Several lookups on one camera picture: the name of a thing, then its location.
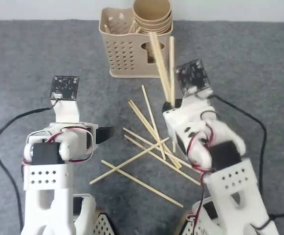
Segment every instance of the perforated bracket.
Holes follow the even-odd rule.
[[[23,169],[23,175],[25,191],[71,188],[73,166],[71,164],[27,165]]]
[[[210,192],[231,195],[257,184],[257,178],[249,159],[207,175],[204,179]]]

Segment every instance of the red wire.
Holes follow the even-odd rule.
[[[62,129],[83,129],[86,130],[86,128],[82,127],[82,126],[68,126],[68,127],[64,127]],[[61,135],[62,132],[58,132],[57,134],[51,136],[46,142],[52,142],[55,141],[56,137]],[[91,157],[91,155],[89,155],[87,158],[85,159],[78,159],[78,160],[68,160],[68,162],[70,163],[82,163],[85,162],[86,160],[88,160]]]

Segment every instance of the perforated basket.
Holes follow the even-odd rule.
[[[154,60],[149,59],[148,51],[142,48],[150,39],[148,35],[140,33],[128,34],[134,19],[133,11],[129,9],[105,8],[99,22],[107,59],[112,77],[122,78],[159,78]],[[105,32],[105,25],[110,33]],[[158,35],[162,44],[162,55],[165,64],[169,59],[169,32]]]

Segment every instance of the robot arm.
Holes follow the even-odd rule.
[[[79,77],[74,76],[54,77],[50,99],[56,122],[27,137],[23,161],[25,222],[21,235],[41,234],[45,226],[44,235],[93,234],[96,202],[90,194],[73,194],[71,163],[89,160],[97,144],[109,139],[114,129],[79,121],[78,81]],[[50,208],[45,203],[46,190],[54,191]]]
[[[175,102],[175,108],[165,103],[163,117],[169,135],[193,167],[203,172],[201,182],[211,195],[204,199],[203,187],[202,200],[192,208],[194,223],[187,223],[182,234],[192,229],[192,234],[278,235],[274,222],[255,230],[269,219],[256,175],[250,160],[241,157],[246,153],[243,139],[218,120],[210,105],[213,91],[201,61],[177,67],[176,74],[183,99]],[[235,194],[240,204],[233,199]]]

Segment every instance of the wire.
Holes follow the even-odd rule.
[[[35,135],[35,134],[38,134],[38,133],[41,133],[41,132],[47,132],[50,136],[52,135],[52,133],[50,132],[50,131],[48,131],[48,130],[39,130],[39,131],[34,131],[34,132],[32,132],[32,133],[30,133],[27,137],[26,137],[26,143],[29,143],[29,138],[30,138],[30,136],[32,136],[32,135]]]
[[[202,119],[202,116],[205,114],[205,113],[213,113],[213,114],[216,114],[216,117],[220,120],[221,118],[220,118],[220,115],[216,112],[216,111],[214,111],[214,110],[205,110],[204,112],[202,112],[201,114],[200,114],[200,119],[201,120],[203,120]]]
[[[235,109],[235,110],[241,112],[242,114],[244,114],[245,116],[253,119],[262,128],[262,130],[263,130],[263,141],[262,141],[262,146],[261,146],[261,150],[260,150],[258,185],[259,185],[259,192],[263,196],[263,156],[264,156],[265,145],[266,145],[266,142],[267,142],[267,129],[266,129],[265,125],[263,124],[262,121],[260,121],[259,119],[255,118],[254,116],[252,116],[248,112],[244,111],[243,109],[238,108],[234,104],[230,103],[229,101],[226,101],[225,99],[221,98],[220,96],[218,96],[216,94],[213,94],[213,95],[209,96],[209,98],[216,98],[217,100],[219,100],[219,101],[221,101],[221,102],[231,106],[233,109]]]
[[[196,225],[198,223],[198,219],[199,219],[199,214],[200,214],[200,210],[202,208],[202,203],[204,201],[204,197],[205,197],[205,186],[204,186],[204,176],[205,174],[207,174],[209,171],[206,171],[206,172],[202,172],[201,175],[200,175],[200,185],[201,185],[201,199],[200,199],[200,203],[199,203],[199,206],[198,206],[198,209],[197,209],[197,212],[196,212],[196,215],[194,216],[194,225],[193,225],[193,232],[192,232],[192,235],[194,235],[194,231],[195,231],[195,228],[196,228]]]
[[[20,114],[16,117],[14,117],[13,119],[11,119],[9,122],[7,122],[1,129],[0,129],[0,136],[1,134],[4,132],[4,130],[6,130],[13,122],[15,122],[16,120],[23,118],[25,116],[31,115],[31,114],[36,114],[36,113],[41,113],[47,110],[51,110],[56,104],[57,104],[58,100],[56,100],[56,102],[54,103],[53,106],[51,107],[47,107],[47,108],[41,108],[41,109],[35,109],[23,114]],[[20,193],[19,193],[19,189],[17,187],[16,181],[15,179],[12,177],[11,173],[9,172],[9,170],[7,169],[7,167],[4,165],[4,163],[1,161],[0,159],[0,167],[3,169],[3,171],[5,172],[5,174],[7,175],[7,177],[9,178],[14,190],[15,190],[15,194],[16,194],[16,199],[17,199],[17,205],[18,205],[18,216],[19,216],[19,224],[20,224],[20,232],[23,229],[23,216],[22,216],[22,206],[21,206],[21,198],[20,198]]]
[[[67,126],[67,127],[64,127],[64,128],[62,128],[62,129],[60,130],[60,132],[58,132],[58,133],[52,135],[51,137],[49,137],[49,139],[48,139],[46,142],[55,141],[56,137],[58,137],[59,135],[61,135],[61,134],[63,133],[63,130],[64,130],[64,129],[79,129],[79,130],[84,130],[84,131],[86,131],[87,133],[89,133],[89,135],[91,136],[91,142],[92,142],[92,144],[91,144],[91,147],[92,147],[91,153],[88,152],[88,151],[91,149],[91,147],[88,148],[88,149],[87,149],[87,152],[86,152],[86,154],[90,154],[87,158],[85,158],[85,159],[78,159],[78,160],[68,160],[68,162],[70,162],[70,163],[84,163],[84,162],[88,161],[89,159],[91,159],[91,157],[93,156],[93,152],[94,152],[94,149],[93,149],[93,148],[94,148],[94,137],[93,137],[93,134],[92,134],[88,129],[86,129],[86,128],[82,127],[82,126]]]

